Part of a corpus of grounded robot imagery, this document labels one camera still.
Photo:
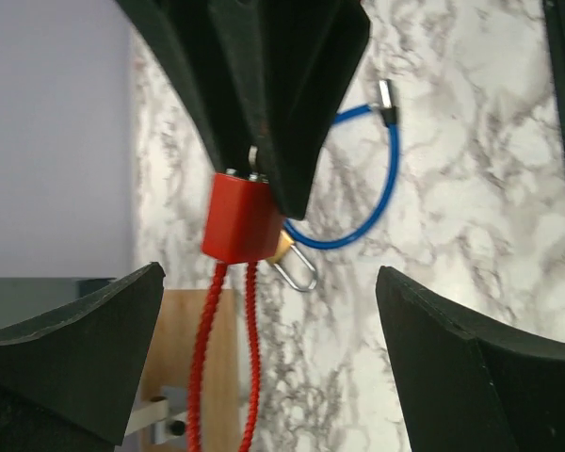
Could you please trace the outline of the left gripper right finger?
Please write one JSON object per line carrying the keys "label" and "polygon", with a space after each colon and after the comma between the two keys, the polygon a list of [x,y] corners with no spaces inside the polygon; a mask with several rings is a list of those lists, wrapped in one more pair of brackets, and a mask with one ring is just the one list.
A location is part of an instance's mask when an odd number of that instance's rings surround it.
{"label": "left gripper right finger", "polygon": [[376,296],[414,451],[565,451],[565,344],[380,269]]}

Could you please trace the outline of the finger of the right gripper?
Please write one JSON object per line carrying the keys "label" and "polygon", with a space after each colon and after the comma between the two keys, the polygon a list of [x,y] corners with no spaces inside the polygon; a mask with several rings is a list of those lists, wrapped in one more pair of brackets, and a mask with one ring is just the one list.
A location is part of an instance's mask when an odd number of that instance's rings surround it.
{"label": "finger of the right gripper", "polygon": [[264,113],[261,1],[120,1],[218,172],[251,172]]}
{"label": "finger of the right gripper", "polygon": [[212,1],[210,18],[282,213],[305,216],[315,168],[370,36],[357,1]]}

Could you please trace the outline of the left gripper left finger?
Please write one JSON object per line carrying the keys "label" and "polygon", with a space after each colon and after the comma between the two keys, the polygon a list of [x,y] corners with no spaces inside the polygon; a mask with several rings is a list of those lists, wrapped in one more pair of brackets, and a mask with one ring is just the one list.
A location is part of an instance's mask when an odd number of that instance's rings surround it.
{"label": "left gripper left finger", "polygon": [[0,451],[122,443],[164,276],[151,263],[116,281],[0,278]]}

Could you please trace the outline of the blue cable lock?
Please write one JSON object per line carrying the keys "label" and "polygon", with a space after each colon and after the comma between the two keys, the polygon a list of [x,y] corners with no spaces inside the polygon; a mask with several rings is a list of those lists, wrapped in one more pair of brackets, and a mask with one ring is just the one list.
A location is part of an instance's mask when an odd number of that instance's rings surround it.
{"label": "blue cable lock", "polygon": [[390,204],[400,172],[399,107],[391,80],[382,78],[374,85],[373,101],[342,109],[331,125],[333,136],[346,150],[351,144],[357,147],[358,158],[356,164],[351,164],[347,155],[336,162],[334,152],[325,151],[329,158],[326,170],[346,165],[340,175],[327,177],[337,187],[349,190],[341,201],[331,202],[333,218],[341,222],[333,228],[339,235],[310,237],[287,220],[283,230],[297,244],[321,251],[349,247],[371,232]]}

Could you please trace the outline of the red cable lock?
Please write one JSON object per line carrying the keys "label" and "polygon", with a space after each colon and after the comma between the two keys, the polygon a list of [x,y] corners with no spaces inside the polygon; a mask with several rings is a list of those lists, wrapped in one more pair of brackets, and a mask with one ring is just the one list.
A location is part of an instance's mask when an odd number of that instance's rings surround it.
{"label": "red cable lock", "polygon": [[250,449],[261,389],[261,358],[256,315],[256,278],[259,262],[274,255],[283,227],[280,213],[265,177],[242,177],[234,169],[213,179],[202,252],[216,260],[211,285],[196,333],[187,386],[187,446],[202,450],[201,395],[203,370],[220,294],[228,268],[245,264],[245,314],[250,348],[250,406],[239,449]]}

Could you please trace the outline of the brass padlock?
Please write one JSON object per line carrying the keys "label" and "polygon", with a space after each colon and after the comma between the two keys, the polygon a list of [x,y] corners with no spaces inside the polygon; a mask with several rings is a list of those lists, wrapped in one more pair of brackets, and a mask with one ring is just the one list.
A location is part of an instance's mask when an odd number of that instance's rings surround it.
{"label": "brass padlock", "polygon": [[315,265],[286,231],[281,231],[278,247],[266,261],[294,290],[307,293],[316,288],[318,273]]}

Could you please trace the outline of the silver key bunch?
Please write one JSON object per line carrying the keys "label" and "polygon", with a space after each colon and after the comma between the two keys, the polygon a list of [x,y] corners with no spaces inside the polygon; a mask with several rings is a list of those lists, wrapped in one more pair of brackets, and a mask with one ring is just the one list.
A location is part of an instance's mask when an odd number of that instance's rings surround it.
{"label": "silver key bunch", "polygon": [[257,163],[257,154],[258,154],[257,147],[254,145],[250,146],[248,153],[248,161],[249,161],[250,171],[252,173],[259,172],[259,166]]}

